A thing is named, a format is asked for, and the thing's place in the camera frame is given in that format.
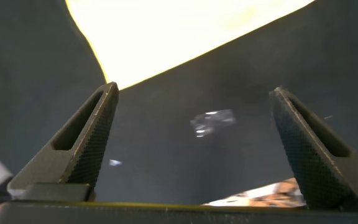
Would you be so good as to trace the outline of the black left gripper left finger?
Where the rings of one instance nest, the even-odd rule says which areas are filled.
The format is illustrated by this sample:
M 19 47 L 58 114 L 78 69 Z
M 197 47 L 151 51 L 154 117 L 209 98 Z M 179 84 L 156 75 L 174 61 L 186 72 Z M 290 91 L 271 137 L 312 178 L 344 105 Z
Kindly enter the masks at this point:
M 88 184 L 94 188 L 114 118 L 119 90 L 100 86 L 8 183 L 14 199 L 33 184 Z

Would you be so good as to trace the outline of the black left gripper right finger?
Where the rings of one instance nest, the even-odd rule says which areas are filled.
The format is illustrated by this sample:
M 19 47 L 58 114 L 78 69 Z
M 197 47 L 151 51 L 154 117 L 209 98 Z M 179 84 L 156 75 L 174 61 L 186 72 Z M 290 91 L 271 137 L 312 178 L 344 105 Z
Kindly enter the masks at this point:
M 358 210 L 358 154 L 295 95 L 269 93 L 285 153 L 312 209 Z

